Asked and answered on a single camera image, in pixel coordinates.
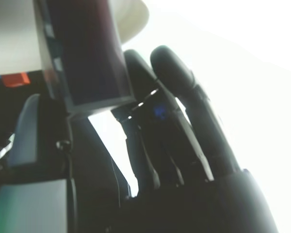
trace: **wire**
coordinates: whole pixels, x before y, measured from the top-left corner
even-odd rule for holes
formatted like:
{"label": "wire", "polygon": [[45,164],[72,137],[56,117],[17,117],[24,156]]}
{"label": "wire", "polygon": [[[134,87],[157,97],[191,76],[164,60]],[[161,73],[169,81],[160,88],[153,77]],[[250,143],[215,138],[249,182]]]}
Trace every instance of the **wire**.
{"label": "wire", "polygon": [[117,179],[117,175],[116,175],[116,172],[115,172],[115,169],[114,169],[113,159],[112,159],[111,155],[110,155],[110,160],[111,160],[111,166],[112,166],[112,170],[113,170],[113,173],[114,173],[114,176],[115,176],[115,180],[116,180],[116,184],[117,184],[118,207],[121,208],[120,185],[119,185],[119,183],[118,183],[118,179]]}

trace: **bright white wall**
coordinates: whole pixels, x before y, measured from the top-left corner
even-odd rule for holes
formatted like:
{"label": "bright white wall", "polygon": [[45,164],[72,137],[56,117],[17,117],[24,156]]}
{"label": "bright white wall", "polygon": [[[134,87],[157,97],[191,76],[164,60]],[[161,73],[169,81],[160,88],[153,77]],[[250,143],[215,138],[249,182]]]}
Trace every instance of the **bright white wall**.
{"label": "bright white wall", "polygon": [[[259,183],[279,231],[291,233],[291,0],[145,3],[148,25],[123,49],[136,49],[149,62],[152,50],[165,44],[186,62],[214,103],[239,163]],[[113,126],[104,133],[106,143]],[[108,144],[133,180],[124,140]]]}

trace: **red object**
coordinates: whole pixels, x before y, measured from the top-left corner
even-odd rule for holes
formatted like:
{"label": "red object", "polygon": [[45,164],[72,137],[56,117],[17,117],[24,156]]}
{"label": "red object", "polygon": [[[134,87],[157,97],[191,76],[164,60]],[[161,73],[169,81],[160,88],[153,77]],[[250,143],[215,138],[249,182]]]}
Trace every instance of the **red object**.
{"label": "red object", "polygon": [[18,87],[30,84],[27,73],[5,74],[1,79],[6,87]]}

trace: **orange-red block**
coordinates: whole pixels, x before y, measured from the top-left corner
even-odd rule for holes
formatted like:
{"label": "orange-red block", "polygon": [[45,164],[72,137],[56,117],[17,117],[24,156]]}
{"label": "orange-red block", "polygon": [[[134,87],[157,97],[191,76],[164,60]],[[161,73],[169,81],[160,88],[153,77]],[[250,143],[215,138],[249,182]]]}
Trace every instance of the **orange-red block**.
{"label": "orange-red block", "polygon": [[18,87],[30,84],[27,73],[5,74],[1,79],[6,87]]}

